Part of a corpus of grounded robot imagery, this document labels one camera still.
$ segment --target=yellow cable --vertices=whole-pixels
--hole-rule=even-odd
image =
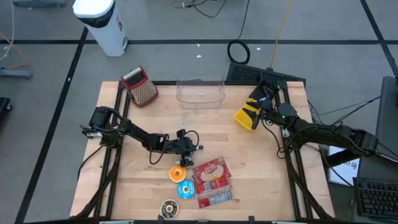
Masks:
[[[3,37],[3,39],[6,40],[9,44],[12,44],[11,41],[10,41],[2,32],[0,32],[0,35],[1,35],[1,36]],[[20,50],[15,44],[12,44],[12,47],[13,47],[14,49],[16,49],[17,52],[18,52],[20,55],[22,55],[22,56],[24,56],[24,57],[26,58],[27,63],[26,63],[25,65],[13,65],[13,66],[7,67],[6,69],[15,69],[15,68],[21,68],[21,67],[29,66],[29,65],[30,65],[30,58],[29,58],[29,56],[26,55],[22,50]]]
[[[274,63],[276,48],[278,46],[278,40],[279,40],[280,34],[282,33],[282,29],[285,26],[287,16],[289,15],[290,8],[292,7],[292,3],[293,3],[293,0],[290,0],[289,6],[287,7],[286,12],[285,12],[284,19],[282,20],[282,24],[280,25],[278,36],[276,37],[276,40],[275,40],[274,53],[272,53],[272,59],[271,59],[271,64],[269,65],[269,68],[272,68],[272,63]]]

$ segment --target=white paper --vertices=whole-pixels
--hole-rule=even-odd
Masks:
[[[341,152],[343,150],[345,149],[335,146],[330,146],[329,155],[333,155],[334,153]],[[342,163],[338,166],[334,166],[333,168],[342,178],[344,178],[350,184],[354,185],[353,177],[356,177],[358,174],[359,159],[354,159],[352,161]],[[329,169],[329,181],[336,184],[343,184],[348,186],[340,177],[338,177],[333,172],[332,169]]]

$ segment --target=black cable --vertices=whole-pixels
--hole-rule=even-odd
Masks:
[[[248,0],[248,3],[246,5],[246,12],[244,13],[244,19],[243,19],[241,33],[239,34],[239,37],[236,40],[231,40],[228,43],[228,46],[227,46],[227,54],[228,54],[229,60],[232,61],[232,62],[235,62],[235,63],[240,63],[242,65],[246,65],[250,61],[250,49],[249,49],[249,47],[244,42],[239,40],[241,38],[241,36],[242,36],[244,24],[246,23],[246,16],[248,15],[249,3],[250,3],[250,0]],[[238,62],[234,58],[232,58],[232,56],[231,56],[231,46],[233,44],[239,44],[240,46],[242,46],[244,48],[244,50],[246,51],[246,60],[245,61]]]
[[[375,100],[377,100],[377,99],[379,99],[379,98],[380,98],[380,96],[378,96],[378,97],[376,97],[376,98],[374,98],[374,99],[372,99],[372,100],[369,100],[369,101],[368,101],[367,103],[365,103],[364,105],[361,105],[361,106],[357,107],[355,110],[353,110],[353,111],[349,112],[348,114],[342,116],[341,118],[337,119],[337,121],[335,121],[332,125],[335,125],[336,123],[339,123],[340,121],[343,121],[344,119],[346,119],[346,118],[347,118],[348,116],[350,116],[351,114],[357,112],[357,111],[360,110],[362,107],[364,107],[364,106],[366,106],[366,105],[372,103],[373,101],[375,101]]]
[[[384,144],[378,142],[379,145],[381,145],[385,150],[389,151],[391,154],[393,154],[394,156],[396,156],[398,158],[398,154],[396,154],[393,150],[389,149],[387,146],[385,146]]]
[[[225,3],[226,3],[226,0],[224,0],[223,5],[220,7],[220,9],[218,10],[218,12],[217,12],[214,16],[209,16],[208,14],[205,14],[204,12],[202,12],[201,10],[199,10],[199,9],[197,8],[197,6],[199,6],[199,5],[203,4],[203,3],[205,3],[207,0],[204,0],[203,2],[201,2],[201,3],[199,3],[199,4],[195,4],[195,1],[196,1],[196,0],[193,0],[193,1],[192,1],[192,6],[193,6],[198,12],[200,12],[200,14],[202,14],[202,15],[204,15],[204,16],[206,16],[206,17],[209,17],[209,18],[214,18],[214,17],[216,17],[216,16],[221,12],[221,10],[223,9],[223,7],[224,7],[224,5],[225,5]]]
[[[246,12],[244,13],[244,19],[243,19],[243,24],[242,24],[242,28],[241,28],[241,33],[239,34],[239,37],[237,38],[237,40],[239,40],[242,36],[244,23],[246,22],[246,16],[248,15],[249,2],[250,2],[250,0],[248,0],[248,4],[246,5]]]
[[[79,171],[77,172],[77,180],[79,180],[79,176],[80,176],[80,171],[81,168],[83,168],[83,166],[85,165],[85,163],[91,158],[93,157],[97,152],[99,152],[104,146],[100,146],[97,150],[95,150],[93,153],[91,153],[91,155],[89,155],[80,165],[79,167]]]
[[[306,128],[301,129],[300,131],[297,131],[296,133],[294,133],[294,135],[293,135],[293,136],[290,138],[290,140],[287,142],[286,146],[289,147],[290,143],[293,141],[294,137],[296,137],[296,135],[298,135],[298,133],[300,133],[300,132],[302,132],[302,131],[304,131],[304,130],[310,129],[310,128],[316,128],[316,127],[309,126],[309,127],[306,127]],[[279,156],[279,153],[285,153],[285,154],[286,154],[286,149],[285,149],[283,146],[282,146],[282,149],[284,149],[284,150],[281,151],[281,148],[280,148],[280,149],[278,149],[278,151],[276,152],[276,156],[277,156],[279,159],[285,159],[285,157],[280,157],[280,156]]]
[[[309,145],[309,144],[304,144],[304,145],[305,145],[305,146],[309,146],[309,147],[311,147],[311,148],[316,149],[317,151],[319,151],[319,153],[321,154],[322,160],[323,160],[324,163],[328,166],[328,168],[330,168],[330,169],[331,169],[342,181],[344,181],[347,185],[349,185],[350,187],[353,187],[352,184],[350,184],[346,179],[344,179],[342,176],[340,176],[339,173],[337,173],[337,172],[335,171],[335,169],[334,169],[332,166],[329,165],[328,161],[326,160],[325,155],[323,155],[323,153],[322,153],[322,151],[321,151],[320,149],[317,149],[317,148],[315,148],[315,147],[313,147],[313,146],[311,146],[311,145]]]
[[[196,131],[194,131],[194,130],[190,130],[190,131],[187,131],[187,132],[184,134],[184,136],[186,136],[188,133],[195,133],[195,134],[197,135],[198,140],[197,140],[197,144],[196,144],[196,146],[195,146],[195,148],[197,148],[197,147],[199,146],[199,134],[198,134]]]
[[[333,110],[333,111],[328,111],[328,112],[326,112],[326,113],[320,113],[319,115],[320,115],[320,116],[323,116],[323,115],[326,115],[326,114],[334,113],[334,112],[336,112],[336,111],[345,110],[345,109],[351,108],[351,107],[356,106],[356,105],[361,105],[361,104],[366,103],[366,102],[369,102],[369,101],[371,101],[371,100],[365,100],[365,101],[362,101],[362,102],[360,102],[360,103],[356,103],[356,104],[353,104],[353,105],[345,106],[345,107],[343,107],[343,108],[335,109],[335,110]]]
[[[311,107],[312,107],[310,110],[314,109],[315,112],[316,112],[316,114],[317,114],[317,116],[318,116],[319,122],[320,122],[321,124],[324,124],[324,123],[322,122],[322,120],[321,120],[321,117],[320,117],[319,114],[318,114],[317,109],[312,105],[312,103],[311,103],[309,100],[307,100],[307,101],[308,101],[308,103],[309,103],[309,104],[311,105]]]
[[[262,113],[261,123],[262,123],[263,127],[273,135],[273,137],[275,138],[276,144],[278,145],[278,150],[280,150],[280,144],[279,144],[278,138],[276,137],[275,133],[273,131],[271,131],[269,128],[267,128],[266,124],[264,123],[264,113]]]
[[[201,3],[199,3],[199,4],[195,4],[195,6],[200,6],[201,4],[203,4],[203,3],[205,3],[205,2],[207,2],[207,0],[204,0],[203,2],[201,2]],[[175,6],[176,4],[181,4],[182,7],[176,7],[176,6]],[[175,3],[172,4],[172,6],[173,6],[173,8],[175,8],[175,9],[183,9],[183,8],[186,8],[186,7],[189,8],[189,7],[192,7],[192,6],[193,6],[193,2],[192,2],[191,4],[186,3],[186,2],[175,2]]]
[[[324,161],[324,163],[326,164],[326,166],[327,166],[328,168],[330,168],[330,169],[331,169],[342,181],[344,181],[347,185],[349,185],[350,187],[354,187],[354,186],[353,186],[351,183],[349,183],[346,179],[344,179],[342,176],[340,176],[339,173],[337,173],[336,170],[334,170],[334,168],[333,168],[331,165],[329,165],[328,161],[326,160],[325,155],[322,153],[322,151],[321,151],[320,149],[317,149],[317,148],[315,148],[315,147],[313,147],[313,146],[311,146],[311,145],[309,145],[309,144],[304,144],[304,145],[309,146],[309,147],[312,147],[313,149],[318,150],[319,153],[321,154],[321,158],[322,158],[322,160]],[[370,198],[370,199],[373,199],[373,200],[379,202],[379,203],[382,204],[382,205],[385,205],[385,206],[388,206],[388,207],[392,207],[392,208],[394,208],[394,209],[396,209],[396,210],[398,209],[396,206],[391,206],[391,205],[389,205],[389,204],[387,204],[387,203],[385,203],[385,202],[383,202],[383,201],[380,201],[378,198],[373,197],[373,195],[370,195],[370,194],[368,194],[368,195],[369,195],[369,198]]]
[[[169,140],[169,135],[168,134],[165,134],[165,140],[164,140],[164,142],[166,142],[167,140]],[[156,162],[152,162],[152,145],[150,144],[150,151],[149,151],[149,163],[151,164],[151,165],[156,165],[160,160],[161,160],[161,158],[163,157],[163,154],[164,154],[164,152],[166,151],[166,143],[164,143],[163,144],[163,149],[162,149],[162,151],[160,152],[160,157],[156,160]]]

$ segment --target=round lid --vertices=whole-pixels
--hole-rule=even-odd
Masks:
[[[98,18],[105,15],[114,0],[76,0],[73,13],[79,18]]]

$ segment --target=orange toy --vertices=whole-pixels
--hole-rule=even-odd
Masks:
[[[174,165],[169,171],[169,177],[173,182],[179,183],[187,176],[187,170],[180,165]]]

